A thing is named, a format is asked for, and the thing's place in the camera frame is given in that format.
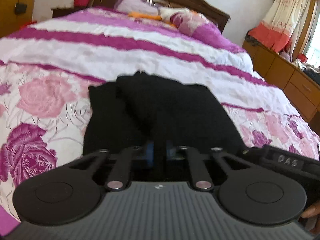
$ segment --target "finger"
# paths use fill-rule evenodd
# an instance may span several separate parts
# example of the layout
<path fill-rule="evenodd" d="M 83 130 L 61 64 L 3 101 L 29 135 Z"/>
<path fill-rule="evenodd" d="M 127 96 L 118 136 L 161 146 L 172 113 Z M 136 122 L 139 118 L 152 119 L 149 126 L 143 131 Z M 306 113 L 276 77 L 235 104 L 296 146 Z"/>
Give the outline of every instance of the finger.
<path fill-rule="evenodd" d="M 311 218 L 320 214 L 320 201 L 308 207 L 305 212 L 301 214 L 303 218 Z"/>
<path fill-rule="evenodd" d="M 316 227 L 313 228 L 312 230 L 310 230 L 310 232 L 315 234 L 315 235 L 320 234 L 320 218 L 318 218 Z"/>

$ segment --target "purple rose print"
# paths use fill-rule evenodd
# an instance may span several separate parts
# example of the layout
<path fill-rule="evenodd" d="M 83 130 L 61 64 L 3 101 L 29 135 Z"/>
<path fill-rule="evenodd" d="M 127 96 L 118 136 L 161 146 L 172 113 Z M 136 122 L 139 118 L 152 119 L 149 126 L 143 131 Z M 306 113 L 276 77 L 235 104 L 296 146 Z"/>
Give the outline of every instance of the purple rose print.
<path fill-rule="evenodd" d="M 302 139 L 303 138 L 303 134 L 300 133 L 298 131 L 298 125 L 295 121 L 292 121 L 292 120 L 289 120 L 289 127 L 292 129 L 292 131 L 294 132 L 294 134 L 299 138 L 299 139 Z"/>
<path fill-rule="evenodd" d="M 7 181 L 10 172 L 15 186 L 56 167 L 56 151 L 47 150 L 41 136 L 46 130 L 22 123 L 14 128 L 0 149 L 0 179 Z"/>
<path fill-rule="evenodd" d="M 252 132 L 253 140 L 252 143 L 255 147 L 261 148 L 264 145 L 269 145 L 272 140 L 268 139 L 262 132 L 259 132 L 257 130 L 254 130 Z"/>
<path fill-rule="evenodd" d="M 290 145 L 290 147 L 289 147 L 289 152 L 300 155 L 300 152 L 293 146 L 293 144 Z"/>
<path fill-rule="evenodd" d="M 7 83 L 0 85 L 0 96 L 2 96 L 4 94 L 9 94 L 10 87 L 11 87 L 11 85 L 8 85 Z"/>

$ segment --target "floral bedspread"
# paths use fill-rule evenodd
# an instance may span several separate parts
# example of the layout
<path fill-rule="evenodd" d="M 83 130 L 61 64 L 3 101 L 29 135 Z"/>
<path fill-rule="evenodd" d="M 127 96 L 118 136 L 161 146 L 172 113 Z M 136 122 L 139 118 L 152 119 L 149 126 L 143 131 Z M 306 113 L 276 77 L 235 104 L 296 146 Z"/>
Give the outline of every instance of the floral bedspread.
<path fill-rule="evenodd" d="M 253 72 L 246 52 L 101 8 L 31 25 L 0 39 L 0 48 L 0 205 L 17 220 L 17 185 L 81 157 L 88 86 L 137 70 L 207 86 L 247 146 L 319 159 L 318 135 Z"/>

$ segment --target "gray ribbed panel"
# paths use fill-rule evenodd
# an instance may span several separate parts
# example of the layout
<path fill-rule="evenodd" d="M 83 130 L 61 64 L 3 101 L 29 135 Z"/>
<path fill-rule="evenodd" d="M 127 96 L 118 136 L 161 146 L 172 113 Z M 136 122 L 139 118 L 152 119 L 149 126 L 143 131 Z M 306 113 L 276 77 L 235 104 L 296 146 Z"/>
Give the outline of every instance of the gray ribbed panel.
<path fill-rule="evenodd" d="M 312 240 L 296 223 L 259 228 L 230 217 L 209 193 L 185 182 L 133 182 L 99 209 L 59 227 L 22 223 L 7 240 Z"/>

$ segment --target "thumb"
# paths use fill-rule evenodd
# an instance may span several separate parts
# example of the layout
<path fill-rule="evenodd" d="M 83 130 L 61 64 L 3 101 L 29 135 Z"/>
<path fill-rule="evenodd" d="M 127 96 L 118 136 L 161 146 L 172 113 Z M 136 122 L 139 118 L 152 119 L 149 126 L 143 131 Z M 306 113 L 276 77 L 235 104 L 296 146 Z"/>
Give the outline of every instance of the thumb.
<path fill-rule="evenodd" d="M 301 216 L 303 218 L 311 218 L 314 217 L 316 215 L 320 214 L 320 201 L 318 201 L 317 203 L 311 205 L 310 207 L 308 207 L 302 214 Z"/>

